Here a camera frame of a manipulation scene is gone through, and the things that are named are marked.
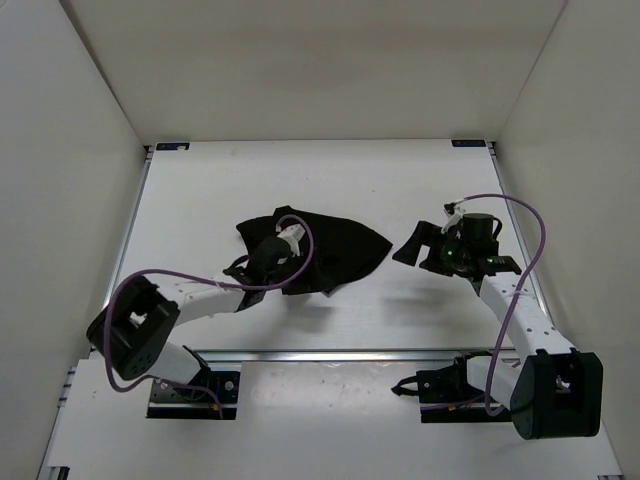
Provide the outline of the black skirt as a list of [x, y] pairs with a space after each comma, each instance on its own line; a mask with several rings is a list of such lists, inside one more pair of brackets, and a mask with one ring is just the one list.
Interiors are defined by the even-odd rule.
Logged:
[[262, 240], [293, 224], [302, 225], [306, 235], [300, 241], [300, 276], [282, 288], [285, 295], [330, 295], [373, 273], [392, 247], [382, 234], [355, 220], [290, 206], [242, 221], [236, 230], [249, 254]]

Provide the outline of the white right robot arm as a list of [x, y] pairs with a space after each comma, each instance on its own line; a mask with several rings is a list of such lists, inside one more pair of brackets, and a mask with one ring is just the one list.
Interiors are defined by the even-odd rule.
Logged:
[[604, 368], [581, 352], [542, 312], [523, 284], [517, 262], [499, 252], [501, 221], [481, 213], [454, 214], [444, 227], [417, 223], [393, 260], [467, 280], [505, 327], [518, 356], [509, 364], [488, 351], [465, 352], [443, 368], [419, 370], [392, 389], [418, 398], [423, 422], [485, 421], [489, 399], [525, 440], [594, 437], [600, 430]]

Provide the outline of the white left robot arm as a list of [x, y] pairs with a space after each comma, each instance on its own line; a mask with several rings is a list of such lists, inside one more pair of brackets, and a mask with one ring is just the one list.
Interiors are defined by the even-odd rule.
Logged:
[[214, 277], [176, 272], [164, 286], [151, 281], [153, 269], [127, 277], [86, 332], [105, 360], [111, 387], [125, 393], [153, 379], [189, 401], [216, 401], [209, 367], [190, 348], [171, 343], [171, 332], [193, 320], [247, 310], [267, 292], [285, 288], [298, 276], [286, 268], [295, 260], [310, 263], [311, 256], [301, 252], [304, 235], [301, 225], [288, 227]]

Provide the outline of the blue right corner label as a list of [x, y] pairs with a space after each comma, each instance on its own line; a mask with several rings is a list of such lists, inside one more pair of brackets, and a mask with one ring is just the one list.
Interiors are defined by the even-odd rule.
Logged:
[[482, 139], [452, 139], [454, 148], [485, 148], [486, 142]]

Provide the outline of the blue corner label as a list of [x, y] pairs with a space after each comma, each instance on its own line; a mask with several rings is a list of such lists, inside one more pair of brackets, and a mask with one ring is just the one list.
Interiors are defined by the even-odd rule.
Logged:
[[156, 151], [186, 151], [189, 148], [189, 142], [160, 142], [155, 146]]
[[482, 139], [452, 139], [454, 148], [485, 148], [486, 142]]

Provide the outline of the blue left corner label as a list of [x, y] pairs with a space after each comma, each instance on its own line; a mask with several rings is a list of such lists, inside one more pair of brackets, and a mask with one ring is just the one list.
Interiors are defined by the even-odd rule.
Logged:
[[160, 142], [155, 146], [156, 151], [186, 151], [189, 148], [189, 142]]

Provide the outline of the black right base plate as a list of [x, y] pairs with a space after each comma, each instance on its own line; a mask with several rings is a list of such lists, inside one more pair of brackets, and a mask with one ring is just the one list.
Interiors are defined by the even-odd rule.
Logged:
[[423, 424], [510, 423], [503, 410], [492, 417], [484, 407], [484, 393], [470, 386], [462, 366], [416, 372], [421, 422]]

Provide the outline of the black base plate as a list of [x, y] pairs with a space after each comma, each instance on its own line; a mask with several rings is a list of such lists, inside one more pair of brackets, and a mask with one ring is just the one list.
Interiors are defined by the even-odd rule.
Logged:
[[233, 421], [237, 416], [241, 365], [209, 365], [211, 373], [204, 386], [217, 396], [219, 403], [206, 392], [174, 388], [156, 380], [151, 387], [146, 410], [148, 419]]
[[503, 410], [492, 417], [484, 407], [484, 393], [470, 386], [462, 366], [416, 372], [421, 422], [423, 424], [510, 423]]

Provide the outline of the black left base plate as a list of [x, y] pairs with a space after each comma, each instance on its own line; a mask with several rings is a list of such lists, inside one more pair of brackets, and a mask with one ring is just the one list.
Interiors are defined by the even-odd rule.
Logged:
[[219, 403], [206, 392], [174, 388], [156, 380], [151, 387], [146, 410], [148, 419], [233, 421], [237, 416], [241, 365], [209, 365], [211, 373], [204, 386], [217, 396]]

